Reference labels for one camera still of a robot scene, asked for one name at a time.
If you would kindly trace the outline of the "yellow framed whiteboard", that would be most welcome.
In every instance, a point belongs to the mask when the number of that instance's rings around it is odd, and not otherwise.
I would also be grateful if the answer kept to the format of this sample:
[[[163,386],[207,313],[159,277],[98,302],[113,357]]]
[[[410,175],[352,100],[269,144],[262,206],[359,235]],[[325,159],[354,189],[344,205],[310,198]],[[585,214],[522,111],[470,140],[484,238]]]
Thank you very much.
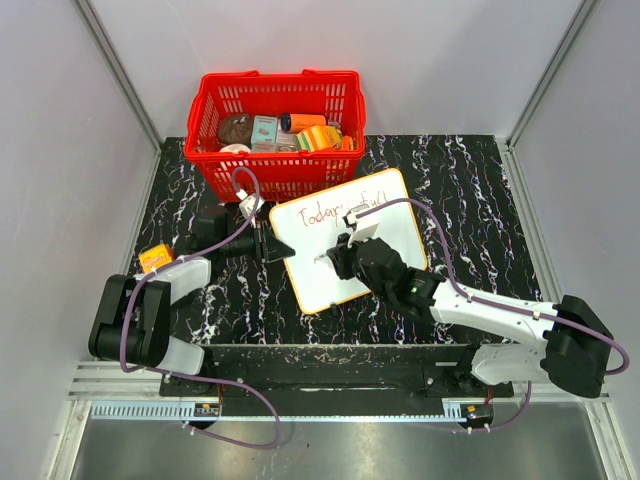
[[[340,280],[329,259],[314,263],[314,257],[335,246],[340,234],[351,231],[343,221],[347,211],[361,204],[376,207],[408,196],[402,173],[391,168],[271,209],[274,235],[296,252],[284,263],[304,314],[316,314],[370,293],[357,279]],[[374,236],[396,250],[405,264],[427,268],[422,233],[411,205],[402,202],[375,215],[380,223]]]

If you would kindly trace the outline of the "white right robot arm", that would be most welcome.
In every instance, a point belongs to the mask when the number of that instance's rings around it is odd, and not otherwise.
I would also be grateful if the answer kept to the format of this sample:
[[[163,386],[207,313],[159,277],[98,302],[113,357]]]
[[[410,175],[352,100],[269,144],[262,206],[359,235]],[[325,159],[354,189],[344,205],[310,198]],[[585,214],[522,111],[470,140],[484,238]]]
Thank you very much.
[[[416,322],[455,324],[508,339],[484,345],[459,366],[456,387],[468,396],[489,385],[550,381],[582,398],[600,396],[613,336],[581,298],[527,302],[462,286],[408,266],[380,238],[351,241],[342,234],[325,253],[341,280],[356,279],[379,300]]]

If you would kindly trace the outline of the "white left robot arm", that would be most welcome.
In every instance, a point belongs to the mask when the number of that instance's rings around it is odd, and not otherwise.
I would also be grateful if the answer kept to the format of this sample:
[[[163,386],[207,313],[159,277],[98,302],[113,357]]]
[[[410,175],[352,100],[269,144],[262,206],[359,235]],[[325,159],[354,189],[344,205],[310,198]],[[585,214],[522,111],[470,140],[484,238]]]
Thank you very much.
[[[229,258],[250,256],[261,263],[284,260],[295,250],[275,238],[262,222],[247,226],[231,241],[231,213],[221,205],[196,215],[188,236],[192,260],[181,262],[141,283],[141,275],[115,274],[106,281],[88,340],[89,353],[100,359],[182,374],[182,384],[195,395],[211,392],[215,369],[205,364],[203,348],[170,334],[172,307],[208,286]]]

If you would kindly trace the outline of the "pink small box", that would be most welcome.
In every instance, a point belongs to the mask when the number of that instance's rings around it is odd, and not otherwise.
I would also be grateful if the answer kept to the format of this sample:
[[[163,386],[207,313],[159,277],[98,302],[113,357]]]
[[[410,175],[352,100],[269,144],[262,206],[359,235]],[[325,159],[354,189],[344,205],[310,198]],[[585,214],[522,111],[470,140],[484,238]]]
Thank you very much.
[[[272,142],[257,142],[251,147],[251,152],[255,154],[295,153],[296,151],[297,149],[294,145],[277,144]]]

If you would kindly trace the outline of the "white round container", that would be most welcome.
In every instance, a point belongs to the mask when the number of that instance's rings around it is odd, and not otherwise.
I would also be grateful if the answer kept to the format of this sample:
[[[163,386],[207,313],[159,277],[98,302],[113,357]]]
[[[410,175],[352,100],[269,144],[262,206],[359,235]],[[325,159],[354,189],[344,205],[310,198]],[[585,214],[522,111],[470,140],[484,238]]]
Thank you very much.
[[[229,153],[229,154],[248,154],[251,152],[251,148],[245,144],[235,143],[225,145],[219,150],[220,153]]]

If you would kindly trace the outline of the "orange yellow snack box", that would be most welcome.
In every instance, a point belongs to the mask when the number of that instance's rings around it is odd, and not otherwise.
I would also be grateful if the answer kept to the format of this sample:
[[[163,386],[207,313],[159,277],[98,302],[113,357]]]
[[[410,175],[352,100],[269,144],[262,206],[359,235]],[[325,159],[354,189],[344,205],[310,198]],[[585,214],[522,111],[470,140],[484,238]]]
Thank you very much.
[[[314,125],[295,135],[297,150],[307,152],[335,150],[342,139],[341,130],[330,125]]]

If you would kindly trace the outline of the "teal small box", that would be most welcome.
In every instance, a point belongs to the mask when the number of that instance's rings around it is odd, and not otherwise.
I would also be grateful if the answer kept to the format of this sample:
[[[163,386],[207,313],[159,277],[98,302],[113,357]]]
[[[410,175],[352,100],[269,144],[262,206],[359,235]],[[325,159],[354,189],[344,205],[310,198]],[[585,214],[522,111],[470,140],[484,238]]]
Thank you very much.
[[[278,118],[273,116],[255,115],[251,133],[251,145],[256,143],[275,143],[278,130]]]

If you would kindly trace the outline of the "orange cylindrical can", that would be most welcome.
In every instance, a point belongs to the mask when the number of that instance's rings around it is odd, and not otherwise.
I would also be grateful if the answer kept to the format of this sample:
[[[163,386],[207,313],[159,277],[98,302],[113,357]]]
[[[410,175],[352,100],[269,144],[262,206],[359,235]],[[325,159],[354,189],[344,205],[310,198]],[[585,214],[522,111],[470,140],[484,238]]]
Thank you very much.
[[[297,134],[313,126],[326,126],[328,124],[324,115],[283,113],[280,118],[281,129],[285,133]]]

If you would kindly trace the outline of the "brown round bread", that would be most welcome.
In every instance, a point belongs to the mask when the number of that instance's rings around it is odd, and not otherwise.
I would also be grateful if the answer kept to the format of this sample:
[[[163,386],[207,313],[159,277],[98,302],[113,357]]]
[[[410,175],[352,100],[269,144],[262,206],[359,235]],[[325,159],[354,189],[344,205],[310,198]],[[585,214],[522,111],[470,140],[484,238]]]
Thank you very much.
[[[253,132],[253,116],[235,113],[224,118],[218,127],[217,138],[221,145],[249,145]]]

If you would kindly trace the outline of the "orange juice carton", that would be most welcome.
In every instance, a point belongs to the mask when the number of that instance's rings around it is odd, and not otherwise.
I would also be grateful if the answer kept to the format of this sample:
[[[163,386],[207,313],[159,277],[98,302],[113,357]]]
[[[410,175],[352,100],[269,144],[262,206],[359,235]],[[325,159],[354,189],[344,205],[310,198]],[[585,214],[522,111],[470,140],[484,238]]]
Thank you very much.
[[[145,274],[173,262],[174,259],[174,253],[167,244],[158,244],[138,255],[139,264]]]

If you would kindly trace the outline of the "red plastic shopping basket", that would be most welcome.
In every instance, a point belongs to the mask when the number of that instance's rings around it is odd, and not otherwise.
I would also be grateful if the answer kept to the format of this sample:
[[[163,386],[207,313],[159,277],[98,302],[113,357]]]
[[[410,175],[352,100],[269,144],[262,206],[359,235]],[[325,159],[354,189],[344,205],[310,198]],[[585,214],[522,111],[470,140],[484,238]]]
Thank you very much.
[[[352,150],[230,153],[218,131],[233,114],[279,117],[322,114],[351,137]],[[352,70],[262,74],[256,70],[202,77],[187,120],[184,156],[204,176],[219,200],[236,202],[231,174],[250,169],[268,201],[286,201],[353,179],[366,146],[366,104],[360,76]]]

